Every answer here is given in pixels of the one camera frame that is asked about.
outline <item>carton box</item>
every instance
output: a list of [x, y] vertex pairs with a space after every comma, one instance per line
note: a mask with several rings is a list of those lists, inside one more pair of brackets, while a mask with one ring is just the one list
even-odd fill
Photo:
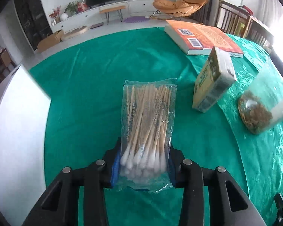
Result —
[[38, 44], [38, 52], [44, 52], [45, 50], [49, 49], [50, 47], [58, 44], [61, 41], [61, 37], [64, 35], [63, 30], [56, 31], [52, 35], [46, 37]]
[[213, 47], [195, 81], [192, 107], [206, 112], [236, 81], [230, 54]]

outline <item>purple rug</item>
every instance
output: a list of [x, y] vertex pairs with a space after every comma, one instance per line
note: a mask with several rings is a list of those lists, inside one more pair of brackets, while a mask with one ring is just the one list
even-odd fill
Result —
[[145, 16], [134, 16], [134, 17], [129, 17], [124, 20], [125, 23], [139, 23], [139, 22], [144, 22], [148, 21], [150, 18], [146, 18]]

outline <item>white flower pot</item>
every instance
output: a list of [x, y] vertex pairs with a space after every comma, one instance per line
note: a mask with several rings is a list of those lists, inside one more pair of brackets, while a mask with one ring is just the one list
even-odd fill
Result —
[[61, 21], [65, 20], [67, 18], [68, 18], [68, 14], [67, 13], [63, 13], [63, 14], [60, 15], [60, 20]]

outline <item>leather chair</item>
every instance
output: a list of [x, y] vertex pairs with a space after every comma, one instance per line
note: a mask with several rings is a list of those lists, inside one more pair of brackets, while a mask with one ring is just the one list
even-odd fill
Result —
[[172, 2], [169, 0], [154, 0], [153, 6], [157, 11], [153, 15], [161, 12], [172, 17], [190, 16], [202, 8], [208, 1], [209, 0], [178, 0]]

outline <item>plastic jar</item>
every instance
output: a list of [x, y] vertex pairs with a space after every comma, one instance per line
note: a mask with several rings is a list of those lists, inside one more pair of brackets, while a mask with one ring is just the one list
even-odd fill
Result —
[[270, 58], [240, 96], [238, 111], [253, 134], [283, 121], [283, 78]]

